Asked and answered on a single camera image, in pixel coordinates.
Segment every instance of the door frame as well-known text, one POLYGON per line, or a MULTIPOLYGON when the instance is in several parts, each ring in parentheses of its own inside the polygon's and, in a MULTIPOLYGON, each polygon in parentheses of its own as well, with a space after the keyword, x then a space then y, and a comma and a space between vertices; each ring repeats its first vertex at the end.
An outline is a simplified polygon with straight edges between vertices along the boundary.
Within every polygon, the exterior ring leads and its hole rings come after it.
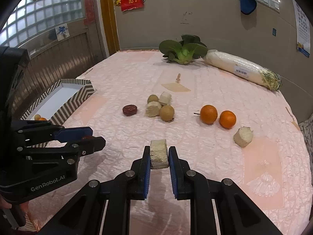
POLYGON ((100 0, 100 5, 109 55, 113 55, 117 51, 120 51, 114 12, 114 0, 100 0))

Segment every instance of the human hand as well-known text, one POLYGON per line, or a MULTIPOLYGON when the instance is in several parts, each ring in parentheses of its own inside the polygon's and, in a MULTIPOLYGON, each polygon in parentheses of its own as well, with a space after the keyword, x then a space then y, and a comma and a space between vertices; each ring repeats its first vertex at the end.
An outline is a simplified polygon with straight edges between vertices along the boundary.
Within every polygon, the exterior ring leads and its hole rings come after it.
MULTIPOLYGON (((12 208, 12 204, 10 203, 7 203, 3 198, 2 196, 0 195, 0 209, 10 209, 12 208)), ((20 208, 21 210, 26 214, 29 209, 28 209, 28 202, 24 202, 22 204, 20 204, 20 208)))

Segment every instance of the orange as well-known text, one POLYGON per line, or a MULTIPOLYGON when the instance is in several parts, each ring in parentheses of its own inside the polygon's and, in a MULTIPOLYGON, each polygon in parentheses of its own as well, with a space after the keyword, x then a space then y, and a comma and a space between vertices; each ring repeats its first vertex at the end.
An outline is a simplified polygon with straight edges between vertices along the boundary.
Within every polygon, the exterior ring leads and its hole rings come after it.
POLYGON ((225 110, 221 113, 219 117, 219 123, 224 128, 230 129, 236 123, 236 115, 229 110, 225 110))
POLYGON ((217 119, 217 110, 212 105, 205 105, 200 110, 200 119, 205 124, 212 124, 217 119))

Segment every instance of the window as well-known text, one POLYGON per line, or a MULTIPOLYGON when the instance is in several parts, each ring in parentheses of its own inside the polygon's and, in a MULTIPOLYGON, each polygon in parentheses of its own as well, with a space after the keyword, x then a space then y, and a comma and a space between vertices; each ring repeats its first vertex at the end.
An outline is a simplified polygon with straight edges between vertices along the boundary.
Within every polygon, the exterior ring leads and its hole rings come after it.
POLYGON ((0 32, 0 46, 20 46, 42 31, 79 18, 80 0, 21 0, 0 32))

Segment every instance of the table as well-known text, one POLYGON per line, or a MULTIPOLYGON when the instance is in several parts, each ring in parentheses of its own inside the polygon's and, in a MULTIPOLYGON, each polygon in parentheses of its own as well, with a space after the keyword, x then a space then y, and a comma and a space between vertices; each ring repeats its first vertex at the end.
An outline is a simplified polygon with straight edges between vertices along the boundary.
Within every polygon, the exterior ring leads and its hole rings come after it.
MULTIPOLYGON (((263 210, 283 234, 298 235, 308 224, 312 204, 309 155, 295 117, 280 92, 205 65, 166 63, 158 51, 118 52, 81 79, 90 79, 96 92, 65 122, 66 127, 90 126, 106 147, 82 157, 78 179, 32 200, 31 218, 41 228, 88 180, 111 180, 128 170, 154 139, 176 146, 180 158, 207 178, 229 177, 263 210), (182 92, 173 88, 180 76, 182 92), (146 117, 151 94, 172 94, 174 121, 146 117), (122 108, 135 104, 138 113, 126 117, 122 108), (236 125, 203 124, 194 112, 206 104, 218 114, 231 110, 236 125), (241 126, 254 132, 250 145, 240 148, 233 135, 241 126)), ((61 145, 51 142, 50 146, 61 145)), ((169 169, 152 170, 146 201, 132 202, 130 234, 189 234, 188 201, 174 199, 169 169)))

